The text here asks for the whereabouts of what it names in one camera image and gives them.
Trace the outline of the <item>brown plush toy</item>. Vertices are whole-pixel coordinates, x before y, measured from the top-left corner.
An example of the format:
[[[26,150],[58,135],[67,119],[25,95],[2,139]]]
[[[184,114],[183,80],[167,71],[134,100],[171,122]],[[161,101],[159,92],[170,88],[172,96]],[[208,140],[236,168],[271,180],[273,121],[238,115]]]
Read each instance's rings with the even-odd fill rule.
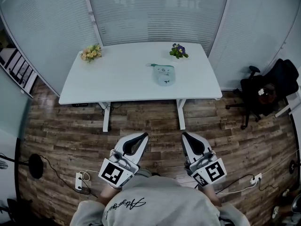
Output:
[[[275,86],[271,83],[258,90],[258,99],[261,104],[270,104],[276,97]]]

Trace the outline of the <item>white power strip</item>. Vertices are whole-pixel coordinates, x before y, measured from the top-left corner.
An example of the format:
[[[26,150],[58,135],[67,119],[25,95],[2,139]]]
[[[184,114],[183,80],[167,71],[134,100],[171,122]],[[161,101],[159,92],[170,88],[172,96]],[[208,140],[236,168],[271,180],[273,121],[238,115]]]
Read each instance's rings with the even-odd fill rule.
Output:
[[[257,184],[261,180],[261,178],[262,178],[262,174],[261,173],[255,175],[255,176],[252,176],[251,179],[250,179],[250,184],[251,185]]]
[[[83,189],[83,174],[81,174],[80,172],[76,173],[75,189],[80,191]]]

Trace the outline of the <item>light blue zip pouch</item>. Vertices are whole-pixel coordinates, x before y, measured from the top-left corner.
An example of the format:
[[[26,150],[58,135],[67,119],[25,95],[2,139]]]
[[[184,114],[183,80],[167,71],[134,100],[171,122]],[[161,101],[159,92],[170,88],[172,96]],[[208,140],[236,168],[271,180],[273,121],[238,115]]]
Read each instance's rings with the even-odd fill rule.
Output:
[[[173,66],[150,63],[146,66],[153,68],[152,78],[159,86],[166,87],[175,84],[176,77],[175,68]]]

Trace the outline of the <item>person's left forearm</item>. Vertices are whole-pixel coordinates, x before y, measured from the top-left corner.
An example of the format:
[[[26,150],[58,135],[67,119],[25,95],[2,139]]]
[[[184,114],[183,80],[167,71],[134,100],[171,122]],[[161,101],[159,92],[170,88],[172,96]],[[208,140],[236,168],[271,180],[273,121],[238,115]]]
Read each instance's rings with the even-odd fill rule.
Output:
[[[110,184],[107,184],[97,197],[97,201],[103,205],[107,205],[113,197],[122,191],[122,188],[115,188]]]

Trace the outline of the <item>white table leg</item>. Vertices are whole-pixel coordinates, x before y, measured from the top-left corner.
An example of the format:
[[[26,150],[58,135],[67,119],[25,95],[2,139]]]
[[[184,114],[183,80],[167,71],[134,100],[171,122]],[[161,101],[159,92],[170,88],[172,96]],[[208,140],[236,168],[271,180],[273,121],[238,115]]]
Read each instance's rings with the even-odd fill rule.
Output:
[[[186,128],[185,120],[184,120],[184,113],[183,113],[183,106],[184,106],[185,102],[186,102],[185,98],[176,100],[180,130],[185,130],[185,128]]]
[[[103,110],[103,132],[108,132],[111,102],[98,102],[98,104]]]

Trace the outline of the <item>black office chair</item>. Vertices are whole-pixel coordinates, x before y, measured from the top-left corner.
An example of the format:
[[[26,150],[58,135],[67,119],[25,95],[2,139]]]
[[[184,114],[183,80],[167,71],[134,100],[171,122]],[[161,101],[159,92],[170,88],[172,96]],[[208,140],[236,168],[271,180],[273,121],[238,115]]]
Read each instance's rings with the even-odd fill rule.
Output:
[[[299,89],[299,73],[289,59],[278,59],[264,76],[259,75],[260,70],[256,66],[249,66],[249,70],[250,76],[240,81],[241,89],[233,90],[243,102],[225,106],[227,110],[232,107],[246,109],[246,121],[241,125],[242,130],[247,128],[251,113],[255,115],[255,121],[259,121],[261,114],[268,116],[276,111],[280,100]]]

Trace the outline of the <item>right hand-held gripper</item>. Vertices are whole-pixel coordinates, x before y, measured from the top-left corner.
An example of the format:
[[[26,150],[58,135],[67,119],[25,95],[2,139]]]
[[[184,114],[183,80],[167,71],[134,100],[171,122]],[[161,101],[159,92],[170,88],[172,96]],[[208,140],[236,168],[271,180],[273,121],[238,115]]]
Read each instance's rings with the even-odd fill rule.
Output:
[[[203,155],[210,147],[209,142],[202,136],[191,132],[182,133],[182,147],[185,156],[185,169],[199,186],[206,187],[227,176],[224,163],[211,150],[202,158],[196,160],[197,155]]]

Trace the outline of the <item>person's grey sweatshirt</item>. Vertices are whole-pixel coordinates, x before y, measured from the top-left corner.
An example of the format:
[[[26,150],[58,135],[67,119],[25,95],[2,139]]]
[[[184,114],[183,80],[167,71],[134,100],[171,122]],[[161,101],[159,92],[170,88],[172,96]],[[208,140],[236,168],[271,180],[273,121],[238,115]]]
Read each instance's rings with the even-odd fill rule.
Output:
[[[250,226],[242,212],[221,204],[171,178],[134,176],[106,206],[80,202],[70,226]]]

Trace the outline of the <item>person's right forearm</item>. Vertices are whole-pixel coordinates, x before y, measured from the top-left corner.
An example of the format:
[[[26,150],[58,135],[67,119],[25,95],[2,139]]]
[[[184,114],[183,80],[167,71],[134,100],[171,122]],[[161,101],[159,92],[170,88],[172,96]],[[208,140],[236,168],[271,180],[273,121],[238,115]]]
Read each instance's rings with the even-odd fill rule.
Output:
[[[203,194],[205,194],[213,205],[218,207],[222,206],[212,185],[206,185],[205,187],[198,186],[198,190],[200,190]]]

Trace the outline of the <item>white shelf unit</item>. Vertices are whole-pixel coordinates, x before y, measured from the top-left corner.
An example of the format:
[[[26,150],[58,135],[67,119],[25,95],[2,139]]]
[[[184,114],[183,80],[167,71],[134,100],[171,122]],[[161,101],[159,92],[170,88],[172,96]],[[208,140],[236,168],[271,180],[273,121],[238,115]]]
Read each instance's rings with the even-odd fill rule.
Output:
[[[38,76],[19,50],[0,48],[0,65],[22,92],[32,97],[31,92]]]

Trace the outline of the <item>person's legs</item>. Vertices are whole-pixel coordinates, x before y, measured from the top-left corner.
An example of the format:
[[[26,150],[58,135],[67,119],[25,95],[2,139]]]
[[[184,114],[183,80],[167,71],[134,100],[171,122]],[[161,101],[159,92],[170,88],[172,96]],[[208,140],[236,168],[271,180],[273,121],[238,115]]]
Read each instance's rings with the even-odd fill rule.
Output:
[[[139,170],[137,171],[137,173],[135,175],[136,176],[143,176],[143,177],[147,177],[147,178],[150,178],[152,176],[160,176],[158,173],[151,172],[147,168],[139,168]]]

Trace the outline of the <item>yellow flower bouquet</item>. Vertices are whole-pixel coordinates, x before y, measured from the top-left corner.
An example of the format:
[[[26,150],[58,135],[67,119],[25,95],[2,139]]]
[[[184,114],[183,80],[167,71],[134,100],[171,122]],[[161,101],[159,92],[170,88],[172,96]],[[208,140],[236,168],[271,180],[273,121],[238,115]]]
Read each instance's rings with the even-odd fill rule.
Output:
[[[96,58],[102,57],[101,46],[99,44],[90,45],[82,51],[80,57],[87,62],[92,62]]]

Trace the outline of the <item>purple flower pot plant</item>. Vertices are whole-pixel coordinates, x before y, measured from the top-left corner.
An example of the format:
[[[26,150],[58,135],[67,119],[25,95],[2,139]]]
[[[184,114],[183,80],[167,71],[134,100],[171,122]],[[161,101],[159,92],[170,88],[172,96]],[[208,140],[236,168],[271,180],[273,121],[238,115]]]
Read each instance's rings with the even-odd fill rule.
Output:
[[[174,56],[177,59],[189,57],[189,55],[186,53],[185,47],[181,46],[180,44],[176,44],[176,43],[174,43],[172,45],[169,55]]]

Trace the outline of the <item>black floor fan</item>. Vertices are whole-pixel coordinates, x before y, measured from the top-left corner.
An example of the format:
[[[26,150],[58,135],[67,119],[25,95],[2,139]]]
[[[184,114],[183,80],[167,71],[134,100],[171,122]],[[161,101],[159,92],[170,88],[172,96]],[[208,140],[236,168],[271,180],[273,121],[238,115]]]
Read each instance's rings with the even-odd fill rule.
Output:
[[[0,170],[6,170],[8,168],[7,161],[14,163],[14,165],[23,165],[29,168],[30,175],[34,179],[40,179],[43,175],[43,161],[38,154],[32,154],[26,161],[18,161],[11,159],[0,153]]]

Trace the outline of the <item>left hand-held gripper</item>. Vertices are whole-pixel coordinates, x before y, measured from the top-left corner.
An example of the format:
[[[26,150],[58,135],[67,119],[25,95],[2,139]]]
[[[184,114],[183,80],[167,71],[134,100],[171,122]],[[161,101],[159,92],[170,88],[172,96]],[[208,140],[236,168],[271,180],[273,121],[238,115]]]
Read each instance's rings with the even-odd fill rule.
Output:
[[[147,147],[149,135],[139,132],[122,137],[104,159],[98,176],[116,189],[122,188],[138,172],[137,165]]]

